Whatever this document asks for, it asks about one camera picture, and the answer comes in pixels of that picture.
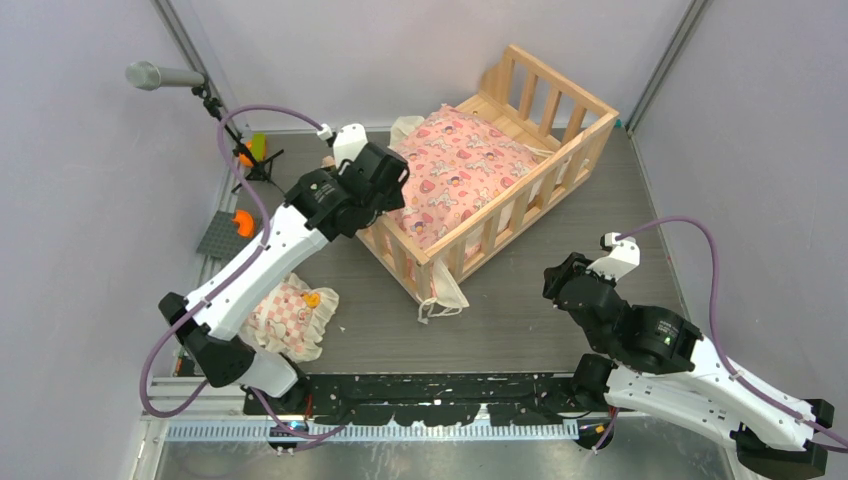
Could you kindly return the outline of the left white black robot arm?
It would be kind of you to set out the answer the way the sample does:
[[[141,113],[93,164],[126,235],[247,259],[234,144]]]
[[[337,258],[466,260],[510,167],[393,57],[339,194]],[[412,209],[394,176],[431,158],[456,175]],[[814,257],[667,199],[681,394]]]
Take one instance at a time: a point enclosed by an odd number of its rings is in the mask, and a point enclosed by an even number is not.
[[[167,293],[158,309],[170,334],[213,388],[238,384],[268,394],[280,412],[298,412],[307,398],[292,363],[240,339],[249,314],[313,254],[338,236],[352,238],[382,214],[404,205],[407,162],[365,143],[354,159],[302,175],[264,227],[215,277],[187,295]]]

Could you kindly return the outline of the pink printed cushion with ties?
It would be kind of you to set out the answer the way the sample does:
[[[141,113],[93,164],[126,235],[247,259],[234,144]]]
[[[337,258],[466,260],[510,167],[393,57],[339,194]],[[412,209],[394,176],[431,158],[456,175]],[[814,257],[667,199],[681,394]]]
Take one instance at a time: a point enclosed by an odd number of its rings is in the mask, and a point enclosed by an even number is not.
[[[483,229],[471,217],[552,154],[449,105],[428,117],[398,118],[390,147],[406,160],[411,178],[403,187],[404,207],[389,218],[422,251],[455,230],[467,230],[466,266],[483,248]]]

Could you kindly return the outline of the wooden slatted pet bed frame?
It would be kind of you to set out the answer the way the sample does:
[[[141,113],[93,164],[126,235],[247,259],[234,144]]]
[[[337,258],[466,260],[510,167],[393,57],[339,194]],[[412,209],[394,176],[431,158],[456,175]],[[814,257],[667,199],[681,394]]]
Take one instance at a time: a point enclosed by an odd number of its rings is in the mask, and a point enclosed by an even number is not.
[[[516,45],[484,73],[477,93],[455,108],[552,154],[471,217],[472,225],[483,229],[483,248],[470,266],[463,260],[465,229],[425,251],[388,215],[360,234],[416,301],[421,322],[468,307],[461,283],[590,177],[618,119],[614,108]]]

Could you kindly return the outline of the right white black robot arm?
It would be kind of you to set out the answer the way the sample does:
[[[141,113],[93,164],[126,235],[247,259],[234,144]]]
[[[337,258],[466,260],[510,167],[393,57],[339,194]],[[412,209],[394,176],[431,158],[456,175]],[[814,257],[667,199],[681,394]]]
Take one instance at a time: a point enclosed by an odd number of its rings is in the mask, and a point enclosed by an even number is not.
[[[768,479],[825,474],[827,450],[814,442],[811,422],[831,427],[834,408],[799,399],[722,362],[694,324],[658,306],[631,305],[615,290],[608,256],[574,252],[545,269],[542,295],[585,333],[585,354],[571,380],[584,410],[633,410],[693,431],[735,452],[748,470]]]

